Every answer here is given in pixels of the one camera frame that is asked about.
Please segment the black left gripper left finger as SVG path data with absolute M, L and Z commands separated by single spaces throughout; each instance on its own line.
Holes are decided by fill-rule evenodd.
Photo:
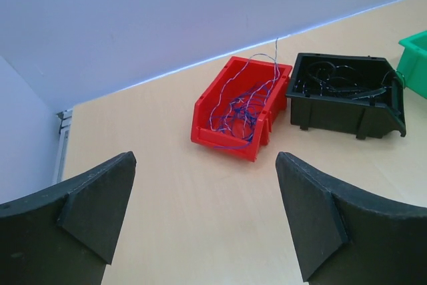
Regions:
M 136 169 L 121 153 L 1 204 L 2 284 L 100 284 L 113 261 Z

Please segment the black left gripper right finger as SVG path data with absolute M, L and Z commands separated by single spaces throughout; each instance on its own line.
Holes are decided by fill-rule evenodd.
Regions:
M 302 280 L 425 284 L 426 208 L 339 180 L 288 152 L 276 171 Z

